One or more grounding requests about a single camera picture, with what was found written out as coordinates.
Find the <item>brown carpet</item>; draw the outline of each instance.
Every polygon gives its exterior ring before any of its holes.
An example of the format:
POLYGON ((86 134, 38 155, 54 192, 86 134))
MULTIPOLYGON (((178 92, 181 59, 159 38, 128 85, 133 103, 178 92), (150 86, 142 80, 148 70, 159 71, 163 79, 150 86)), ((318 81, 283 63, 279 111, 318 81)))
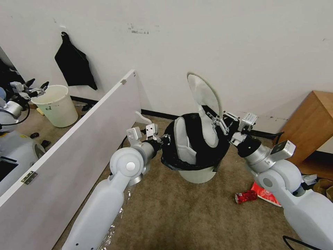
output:
MULTIPOLYGON (((160 134, 171 122, 148 118, 159 125, 160 134)), ((34 111, 19 130, 26 135, 39 132, 38 141, 46 139, 54 144, 69 128, 55 128, 45 119, 34 111)), ((143 124, 135 126, 144 128, 143 124)), ((162 165, 160 158, 161 152, 151 161, 150 172, 131 188, 122 218, 115 221, 112 242, 103 245, 103 250, 288 249, 282 235, 298 238, 282 208, 260 199, 235 203, 235 192, 250 189, 253 178, 234 147, 230 147, 214 178, 204 184, 185 181, 162 165)), ((109 173, 107 166, 96 183, 109 173)), ((53 249, 61 249, 82 206, 53 249)))

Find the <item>aluminum foil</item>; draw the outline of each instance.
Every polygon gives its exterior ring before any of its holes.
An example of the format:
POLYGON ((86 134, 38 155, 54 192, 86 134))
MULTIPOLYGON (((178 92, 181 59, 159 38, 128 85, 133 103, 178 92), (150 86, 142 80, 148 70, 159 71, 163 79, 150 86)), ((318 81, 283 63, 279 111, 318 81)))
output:
POLYGON ((113 224, 111 225, 108 233, 106 234, 105 238, 103 239, 103 241, 102 241, 100 247, 98 248, 98 250, 108 250, 109 249, 109 246, 110 246, 110 244, 112 242, 112 239, 114 237, 114 234, 116 232, 116 225, 119 224, 119 221, 122 219, 122 216, 124 214, 123 207, 126 206, 128 200, 131 197, 131 190, 132 190, 132 188, 130 187, 130 188, 128 188, 127 192, 126 191, 124 192, 124 196, 125 196, 124 204, 123 204, 122 208, 119 210, 118 216, 115 218, 113 224))

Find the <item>black cloth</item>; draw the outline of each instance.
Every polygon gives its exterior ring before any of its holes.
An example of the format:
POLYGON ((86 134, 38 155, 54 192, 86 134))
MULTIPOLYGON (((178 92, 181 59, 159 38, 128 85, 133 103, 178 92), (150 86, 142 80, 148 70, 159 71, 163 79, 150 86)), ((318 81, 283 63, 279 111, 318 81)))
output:
POLYGON ((70 42, 66 32, 62 32, 61 37, 62 44, 54 58, 68 86, 88 85, 97 90, 86 54, 70 42))
POLYGON ((211 148, 205 141, 202 134, 202 124, 198 113, 182 115, 185 120, 186 133, 190 144, 196 151, 196 164, 189 164, 178 157, 176 142, 174 138, 174 121, 165 129, 165 134, 169 134, 171 142, 169 145, 162 145, 161 162, 172 170, 201 170, 209 167, 217 167, 229 149, 229 142, 221 131, 217 131, 219 142, 215 148, 211 148))

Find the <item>white trash can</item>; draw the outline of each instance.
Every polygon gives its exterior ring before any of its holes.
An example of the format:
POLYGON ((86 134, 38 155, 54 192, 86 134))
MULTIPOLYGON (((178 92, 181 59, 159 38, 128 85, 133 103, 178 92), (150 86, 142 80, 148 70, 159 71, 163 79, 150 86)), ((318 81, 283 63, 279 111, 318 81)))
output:
POLYGON ((33 97, 31 102, 42 110, 55 127, 67 127, 77 121, 78 114, 66 86, 50 85, 44 95, 33 97))

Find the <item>white partition board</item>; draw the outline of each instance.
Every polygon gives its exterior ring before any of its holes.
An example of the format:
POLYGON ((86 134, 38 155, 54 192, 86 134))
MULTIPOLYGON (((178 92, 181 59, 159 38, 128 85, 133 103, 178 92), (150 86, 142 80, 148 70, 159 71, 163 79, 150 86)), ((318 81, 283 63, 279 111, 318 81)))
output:
POLYGON ((52 249, 134 124, 137 79, 129 71, 31 167, 29 185, 19 180, 0 197, 0 249, 52 249))

